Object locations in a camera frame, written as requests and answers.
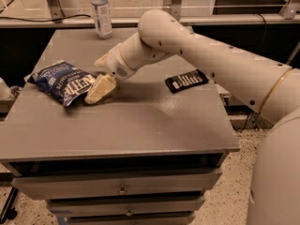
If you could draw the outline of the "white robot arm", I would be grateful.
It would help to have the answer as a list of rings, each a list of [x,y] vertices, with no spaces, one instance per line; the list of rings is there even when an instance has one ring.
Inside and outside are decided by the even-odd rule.
[[[86,102],[94,104],[143,66],[177,54],[273,123],[254,165],[247,225],[300,225],[300,70],[186,29],[152,9],[138,31],[96,61],[101,75]]]

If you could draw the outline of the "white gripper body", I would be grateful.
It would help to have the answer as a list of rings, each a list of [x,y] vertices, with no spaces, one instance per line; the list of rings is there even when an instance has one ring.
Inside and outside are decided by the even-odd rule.
[[[122,58],[120,44],[110,49],[105,55],[100,57],[95,66],[98,71],[106,72],[118,81],[124,81],[133,76],[136,71],[130,68]]]

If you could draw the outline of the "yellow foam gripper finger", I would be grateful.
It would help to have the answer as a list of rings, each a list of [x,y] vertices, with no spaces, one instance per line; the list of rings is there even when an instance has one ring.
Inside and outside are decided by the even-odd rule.
[[[109,75],[98,75],[84,101],[87,104],[95,104],[107,96],[116,87],[116,79]]]

